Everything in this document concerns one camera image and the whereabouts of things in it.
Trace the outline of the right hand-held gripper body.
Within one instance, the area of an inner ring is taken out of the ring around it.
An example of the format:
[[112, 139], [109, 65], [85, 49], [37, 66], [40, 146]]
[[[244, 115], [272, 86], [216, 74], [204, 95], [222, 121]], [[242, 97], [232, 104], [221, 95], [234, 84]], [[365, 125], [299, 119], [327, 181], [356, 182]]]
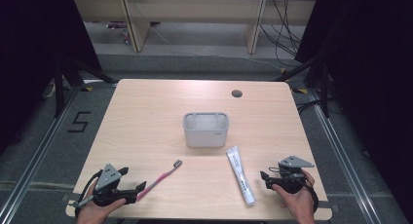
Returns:
[[278, 162], [281, 176], [281, 187], [289, 194], [295, 194], [306, 184], [307, 176], [302, 168], [313, 168], [315, 165], [296, 156], [288, 156]]

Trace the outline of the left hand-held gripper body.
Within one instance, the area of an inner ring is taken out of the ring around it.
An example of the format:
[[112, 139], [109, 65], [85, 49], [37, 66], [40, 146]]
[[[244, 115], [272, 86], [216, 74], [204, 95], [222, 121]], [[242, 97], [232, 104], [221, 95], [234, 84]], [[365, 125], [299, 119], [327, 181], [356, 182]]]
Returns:
[[119, 190], [118, 185], [122, 176], [118, 175], [118, 169], [115, 169], [111, 164], [107, 164], [102, 171], [102, 174], [94, 186], [93, 195], [94, 203], [99, 206], [107, 206], [120, 199], [126, 200], [126, 205], [136, 202], [136, 194], [134, 190]]

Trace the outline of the pink toothbrush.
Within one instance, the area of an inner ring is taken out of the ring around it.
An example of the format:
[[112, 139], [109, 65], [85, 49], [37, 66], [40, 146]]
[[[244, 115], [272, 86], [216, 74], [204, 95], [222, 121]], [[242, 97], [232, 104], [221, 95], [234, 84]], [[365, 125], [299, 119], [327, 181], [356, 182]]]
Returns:
[[181, 160], [177, 160], [173, 163], [172, 169], [164, 172], [160, 175], [154, 182], [152, 182], [147, 188], [145, 188], [142, 192], [140, 192], [137, 197], [136, 201], [140, 202], [156, 185], [158, 185], [162, 180], [170, 176], [174, 171], [176, 171], [182, 165]]

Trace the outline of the white toothpaste tube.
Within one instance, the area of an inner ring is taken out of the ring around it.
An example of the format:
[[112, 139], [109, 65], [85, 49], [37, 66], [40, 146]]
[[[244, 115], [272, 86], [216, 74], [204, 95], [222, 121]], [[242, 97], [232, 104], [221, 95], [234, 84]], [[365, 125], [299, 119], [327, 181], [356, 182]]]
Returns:
[[239, 147], [233, 146], [232, 148], [226, 150], [225, 153], [237, 178], [245, 203], [247, 205], [254, 205], [255, 198], [244, 174]]

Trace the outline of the grey toothbrush holder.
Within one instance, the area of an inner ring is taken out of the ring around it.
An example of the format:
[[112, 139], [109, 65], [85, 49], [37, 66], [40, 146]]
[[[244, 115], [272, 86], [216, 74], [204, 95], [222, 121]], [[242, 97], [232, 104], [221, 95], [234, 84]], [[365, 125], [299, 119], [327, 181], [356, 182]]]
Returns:
[[183, 129], [189, 147], [223, 147], [229, 117], [222, 112], [190, 112], [183, 117]]

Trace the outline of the person's right hand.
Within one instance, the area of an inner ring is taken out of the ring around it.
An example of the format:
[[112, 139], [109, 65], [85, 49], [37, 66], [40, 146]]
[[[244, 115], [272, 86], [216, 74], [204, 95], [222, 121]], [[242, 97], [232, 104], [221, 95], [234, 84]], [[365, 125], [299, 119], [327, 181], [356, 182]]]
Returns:
[[272, 186], [273, 190], [282, 198], [281, 208], [287, 208], [298, 224], [316, 224], [314, 217], [314, 199], [307, 187], [296, 194], [289, 194], [277, 184]]

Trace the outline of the person's left hand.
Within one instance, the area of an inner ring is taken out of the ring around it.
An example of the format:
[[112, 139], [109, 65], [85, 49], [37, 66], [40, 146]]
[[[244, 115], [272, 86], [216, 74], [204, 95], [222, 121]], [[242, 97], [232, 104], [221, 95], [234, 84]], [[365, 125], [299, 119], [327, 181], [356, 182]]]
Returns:
[[123, 206], [125, 203], [125, 199], [117, 200], [107, 206], [99, 206], [94, 202], [89, 202], [80, 209], [76, 224], [103, 224], [109, 214]]

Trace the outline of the grey plug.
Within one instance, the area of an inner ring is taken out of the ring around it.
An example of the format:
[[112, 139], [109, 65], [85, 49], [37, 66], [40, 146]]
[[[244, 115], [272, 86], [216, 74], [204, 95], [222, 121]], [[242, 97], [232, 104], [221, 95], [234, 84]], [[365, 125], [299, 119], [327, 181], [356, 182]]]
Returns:
[[72, 206], [74, 206], [74, 207], [83, 207], [83, 206], [85, 206], [88, 202], [91, 202], [92, 200], [94, 199], [94, 196], [91, 196], [91, 197], [88, 197], [88, 198], [85, 198], [84, 200], [82, 200], [82, 201], [78, 201], [78, 202], [74, 202], [73, 204], [71, 204]]

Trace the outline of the grey tape piece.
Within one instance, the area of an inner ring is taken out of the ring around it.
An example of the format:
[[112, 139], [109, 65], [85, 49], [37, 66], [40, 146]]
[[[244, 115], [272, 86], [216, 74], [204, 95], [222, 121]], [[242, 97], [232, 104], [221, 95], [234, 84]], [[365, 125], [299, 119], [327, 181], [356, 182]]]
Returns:
[[338, 205], [334, 205], [329, 201], [319, 201], [318, 209], [321, 208], [329, 208], [332, 212], [340, 212], [340, 207]]
[[81, 199], [82, 199], [82, 196], [80, 194], [75, 194], [75, 193], [64, 194], [61, 197], [61, 200], [66, 203], [68, 203], [69, 201], [79, 201]]

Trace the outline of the black metal stand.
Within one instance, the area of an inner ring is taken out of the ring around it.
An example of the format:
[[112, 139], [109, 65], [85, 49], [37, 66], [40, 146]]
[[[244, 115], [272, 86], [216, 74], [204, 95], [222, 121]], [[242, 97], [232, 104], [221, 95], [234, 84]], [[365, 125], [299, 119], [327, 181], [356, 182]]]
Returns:
[[63, 79], [66, 79], [71, 88], [80, 88], [85, 82], [79, 74], [79, 70], [84, 70], [87, 73], [99, 78], [108, 84], [117, 84], [118, 80], [111, 78], [104, 74], [101, 70], [93, 68], [85, 64], [79, 59], [72, 58], [70, 56], [61, 56], [56, 61], [55, 68], [55, 89], [56, 89], [56, 113], [55, 117], [58, 117], [64, 110], [65, 99], [63, 93]]
[[316, 85], [319, 85], [320, 98], [317, 100], [317, 103], [320, 105], [324, 116], [328, 118], [328, 65], [324, 56], [313, 56], [294, 69], [282, 73], [280, 77], [275, 79], [275, 82], [285, 82], [306, 69], [308, 69], [308, 73], [304, 80], [304, 85], [307, 88], [314, 88]]

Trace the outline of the dark curtain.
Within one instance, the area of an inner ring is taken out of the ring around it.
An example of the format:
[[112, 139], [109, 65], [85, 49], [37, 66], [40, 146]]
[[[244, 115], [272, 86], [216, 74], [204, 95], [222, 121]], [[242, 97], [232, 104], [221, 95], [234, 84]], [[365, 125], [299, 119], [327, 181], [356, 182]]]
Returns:
[[0, 0], [0, 154], [68, 58], [100, 68], [74, 0]]
[[413, 0], [317, 0], [297, 56], [327, 62], [358, 137], [413, 224]]

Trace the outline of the small colourful items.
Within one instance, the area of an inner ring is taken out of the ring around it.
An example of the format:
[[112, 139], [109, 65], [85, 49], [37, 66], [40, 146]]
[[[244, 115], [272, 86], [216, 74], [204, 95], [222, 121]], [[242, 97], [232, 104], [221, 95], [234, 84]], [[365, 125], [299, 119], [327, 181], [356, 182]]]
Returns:
[[130, 42], [130, 35], [128, 25], [125, 21], [109, 21], [106, 27], [111, 30], [119, 30], [124, 38], [124, 42], [128, 44]]

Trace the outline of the metal floor rail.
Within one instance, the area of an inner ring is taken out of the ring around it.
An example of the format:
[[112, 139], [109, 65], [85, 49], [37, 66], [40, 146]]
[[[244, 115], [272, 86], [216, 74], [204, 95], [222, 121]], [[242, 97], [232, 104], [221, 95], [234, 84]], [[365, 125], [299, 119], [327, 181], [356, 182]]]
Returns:
[[364, 219], [366, 220], [366, 223], [383, 224], [375, 205], [367, 194], [367, 191], [363, 186], [356, 169], [352, 165], [336, 130], [334, 129], [329, 117], [327, 116], [328, 111], [323, 110], [320, 104], [316, 105], [315, 111], [319, 118], [320, 124], [328, 138], [328, 141], [336, 155], [339, 165], [346, 177], [346, 180], [353, 192], [360, 211], [364, 216]]
[[52, 146], [54, 139], [66, 118], [67, 112], [80, 91], [79, 88], [72, 88], [63, 102], [63, 107], [60, 113], [53, 118], [46, 134], [42, 138], [40, 145], [37, 147], [34, 155], [31, 157], [22, 176], [14, 186], [8, 200], [0, 210], [0, 224], [10, 224], [17, 212], [34, 176], [37, 174], [42, 165], [49, 149]]

